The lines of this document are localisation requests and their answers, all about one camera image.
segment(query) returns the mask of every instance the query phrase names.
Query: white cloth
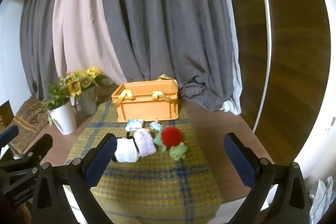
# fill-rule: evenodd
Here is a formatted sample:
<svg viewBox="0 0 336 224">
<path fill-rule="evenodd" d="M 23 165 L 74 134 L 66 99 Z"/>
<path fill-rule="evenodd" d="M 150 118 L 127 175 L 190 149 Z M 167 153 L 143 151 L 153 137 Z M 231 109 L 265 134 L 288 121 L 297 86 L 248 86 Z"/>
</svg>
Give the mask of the white cloth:
<svg viewBox="0 0 336 224">
<path fill-rule="evenodd" d="M 328 210 L 330 204 L 333 202 L 335 198 L 333 186 L 333 178 L 328 177 L 326 183 L 319 180 L 309 191 L 309 197 L 313 200 L 313 204 L 309 212 L 310 224 L 317 224 Z"/>
<path fill-rule="evenodd" d="M 146 157 L 156 153 L 153 138 L 151 134 L 144 128 L 138 129 L 134 132 L 134 140 L 139 149 L 139 156 Z"/>
<path fill-rule="evenodd" d="M 138 151 L 133 139 L 117 139 L 115 158 L 118 162 L 136 162 L 139 159 Z"/>
<path fill-rule="evenodd" d="M 239 97 L 242 93 L 242 77 L 240 74 L 240 67 L 238 63 L 238 39 L 236 33 L 235 26 L 235 18 L 233 14 L 232 1 L 226 0 L 229 17 L 231 22 L 231 32 L 232 32 L 232 43 L 233 43 L 233 51 L 232 51 L 232 74 L 233 74 L 233 94 L 230 100 L 223 103 L 223 106 L 220 110 L 224 110 L 225 112 L 232 112 L 234 115 L 239 115 L 242 112 L 240 107 Z"/>
</svg>

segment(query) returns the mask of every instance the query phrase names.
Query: red pom-pom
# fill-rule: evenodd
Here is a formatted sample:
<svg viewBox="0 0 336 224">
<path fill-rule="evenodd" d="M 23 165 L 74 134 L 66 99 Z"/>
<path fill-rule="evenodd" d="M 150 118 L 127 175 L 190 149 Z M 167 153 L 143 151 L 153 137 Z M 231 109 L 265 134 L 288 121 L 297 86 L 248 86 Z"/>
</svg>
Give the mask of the red pom-pom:
<svg viewBox="0 0 336 224">
<path fill-rule="evenodd" d="M 166 127 L 161 132 L 162 143 L 167 146 L 167 149 L 178 146 L 182 142 L 182 133 L 175 127 Z"/>
</svg>

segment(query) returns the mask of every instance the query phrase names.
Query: orange plastic crate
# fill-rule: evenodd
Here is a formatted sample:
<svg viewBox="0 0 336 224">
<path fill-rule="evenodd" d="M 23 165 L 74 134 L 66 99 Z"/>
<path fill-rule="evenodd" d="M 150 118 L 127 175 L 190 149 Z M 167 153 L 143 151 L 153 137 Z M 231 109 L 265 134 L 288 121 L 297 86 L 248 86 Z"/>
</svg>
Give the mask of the orange plastic crate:
<svg viewBox="0 0 336 224">
<path fill-rule="evenodd" d="M 118 122 L 174 120 L 179 117 L 179 88 L 175 80 L 132 82 L 120 85 L 112 94 Z"/>
</svg>

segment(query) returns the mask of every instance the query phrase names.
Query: yellow crate handle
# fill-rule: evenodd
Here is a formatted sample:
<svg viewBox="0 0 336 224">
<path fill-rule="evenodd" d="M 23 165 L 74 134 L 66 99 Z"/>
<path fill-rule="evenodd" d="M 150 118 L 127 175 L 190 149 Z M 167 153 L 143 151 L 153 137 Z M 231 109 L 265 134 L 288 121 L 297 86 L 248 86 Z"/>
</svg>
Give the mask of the yellow crate handle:
<svg viewBox="0 0 336 224">
<path fill-rule="evenodd" d="M 115 101 L 114 105 L 116 107 L 118 107 L 121 104 L 122 100 L 124 100 L 125 97 L 127 97 L 126 99 L 129 99 L 129 100 L 134 100 L 135 99 L 130 90 L 123 90 L 123 92 L 119 95 L 118 99 Z"/>
<path fill-rule="evenodd" d="M 169 97 L 167 97 L 166 95 L 164 95 L 161 91 L 159 90 L 156 90 L 156 91 L 153 91 L 153 94 L 152 94 L 152 98 L 154 101 L 158 100 L 159 97 L 163 100 L 165 100 L 166 102 L 169 102 L 169 103 L 174 103 L 176 101 L 176 99 L 170 99 Z"/>
<path fill-rule="evenodd" d="M 178 87 L 178 85 L 177 85 L 177 81 L 176 81 L 175 79 L 173 79 L 173 78 L 170 78 L 170 77 L 167 76 L 167 75 L 161 75 L 161 76 L 159 76 L 159 77 L 158 77 L 158 80 L 159 80 L 159 81 L 161 81 L 161 80 L 174 80 L 175 83 L 176 83 L 176 86 Z"/>
</svg>

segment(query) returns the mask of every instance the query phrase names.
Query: yellow and blue checkered cloth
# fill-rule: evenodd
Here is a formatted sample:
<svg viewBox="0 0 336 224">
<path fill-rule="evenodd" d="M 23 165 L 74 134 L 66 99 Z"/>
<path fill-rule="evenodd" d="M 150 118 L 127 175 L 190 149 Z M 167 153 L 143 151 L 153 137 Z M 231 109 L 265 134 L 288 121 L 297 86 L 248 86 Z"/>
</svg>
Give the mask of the yellow and blue checkered cloth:
<svg viewBox="0 0 336 224">
<path fill-rule="evenodd" d="M 97 187 L 91 189 L 100 206 L 116 224 L 207 223 L 222 199 L 216 181 L 197 143 L 186 111 L 179 119 L 161 122 L 183 133 L 185 159 L 174 161 L 169 152 L 140 157 L 135 163 L 111 161 Z M 125 137 L 125 123 L 111 102 L 100 105 L 89 126 L 74 144 L 67 162 L 83 157 L 110 132 Z"/>
</svg>

